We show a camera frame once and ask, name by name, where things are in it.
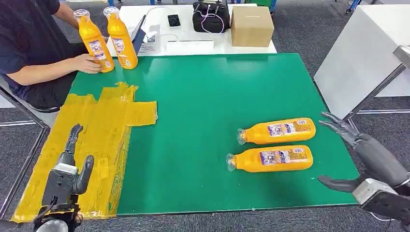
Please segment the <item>person's right hand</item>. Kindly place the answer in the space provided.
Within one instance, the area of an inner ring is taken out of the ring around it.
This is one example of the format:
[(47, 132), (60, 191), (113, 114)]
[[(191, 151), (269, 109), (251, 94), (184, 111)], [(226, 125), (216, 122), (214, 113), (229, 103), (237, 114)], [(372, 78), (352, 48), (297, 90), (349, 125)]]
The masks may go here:
[(102, 70), (99, 61), (89, 54), (82, 54), (71, 59), (72, 66), (75, 70), (83, 73), (96, 74)]

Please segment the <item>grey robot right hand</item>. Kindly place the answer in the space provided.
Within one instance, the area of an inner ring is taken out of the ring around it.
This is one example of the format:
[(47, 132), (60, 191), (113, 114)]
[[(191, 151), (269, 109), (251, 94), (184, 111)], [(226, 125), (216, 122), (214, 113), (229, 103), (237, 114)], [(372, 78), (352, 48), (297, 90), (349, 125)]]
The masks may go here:
[(400, 195), (410, 195), (410, 173), (379, 141), (329, 112), (321, 112), (321, 115), (329, 121), (320, 120), (319, 123), (339, 134), (366, 168), (365, 174), (351, 180), (319, 176), (322, 184), (332, 190), (353, 192), (365, 179), (372, 178), (387, 184)]

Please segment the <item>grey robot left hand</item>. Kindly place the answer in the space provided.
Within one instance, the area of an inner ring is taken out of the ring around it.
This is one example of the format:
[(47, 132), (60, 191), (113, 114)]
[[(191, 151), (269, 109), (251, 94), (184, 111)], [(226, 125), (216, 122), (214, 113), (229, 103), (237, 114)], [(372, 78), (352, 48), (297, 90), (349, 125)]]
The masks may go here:
[[(83, 126), (76, 124), (70, 131), (68, 141), (64, 151), (60, 154), (57, 164), (63, 163), (76, 168), (74, 160), (75, 145), (79, 137), (79, 133), (83, 130)], [(90, 176), (94, 167), (94, 156), (88, 155), (83, 163), (80, 174), (74, 175), (74, 181), (71, 186), (71, 193), (82, 195), (87, 191)]]

